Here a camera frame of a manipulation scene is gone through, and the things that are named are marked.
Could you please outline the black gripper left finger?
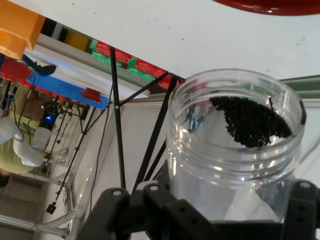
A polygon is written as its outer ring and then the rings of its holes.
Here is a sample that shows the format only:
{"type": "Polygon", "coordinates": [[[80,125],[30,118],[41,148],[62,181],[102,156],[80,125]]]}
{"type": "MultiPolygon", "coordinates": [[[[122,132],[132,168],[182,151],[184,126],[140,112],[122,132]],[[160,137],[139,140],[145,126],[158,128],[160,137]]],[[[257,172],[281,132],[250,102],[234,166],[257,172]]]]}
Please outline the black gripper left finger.
{"type": "Polygon", "coordinates": [[[105,190],[78,233],[78,240],[129,240],[144,232],[151,240],[223,240],[225,235],[184,199],[159,183],[129,194],[105,190]]]}

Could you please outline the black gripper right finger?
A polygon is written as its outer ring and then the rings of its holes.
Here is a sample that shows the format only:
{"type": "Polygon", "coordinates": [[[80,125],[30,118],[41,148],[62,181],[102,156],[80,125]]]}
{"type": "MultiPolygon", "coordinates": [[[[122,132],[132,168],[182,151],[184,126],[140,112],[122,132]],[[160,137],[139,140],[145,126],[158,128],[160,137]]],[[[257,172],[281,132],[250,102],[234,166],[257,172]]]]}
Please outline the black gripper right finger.
{"type": "Polygon", "coordinates": [[[320,189],[304,179],[295,180],[281,231],[282,240],[315,240],[320,228],[320,189]]]}

